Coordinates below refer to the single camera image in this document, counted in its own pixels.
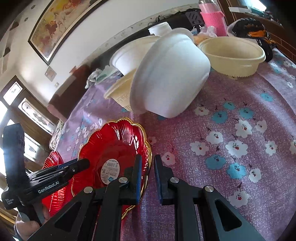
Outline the person's left hand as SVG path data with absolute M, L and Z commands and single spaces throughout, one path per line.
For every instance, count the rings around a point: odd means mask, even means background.
M 50 219 L 48 208 L 46 208 L 44 205 L 43 216 L 44 222 L 42 225 L 44 225 Z M 40 228 L 40 225 L 36 221 L 22 221 L 20 214 L 18 213 L 16 217 L 15 228 L 22 240 L 28 240 L 28 238 Z

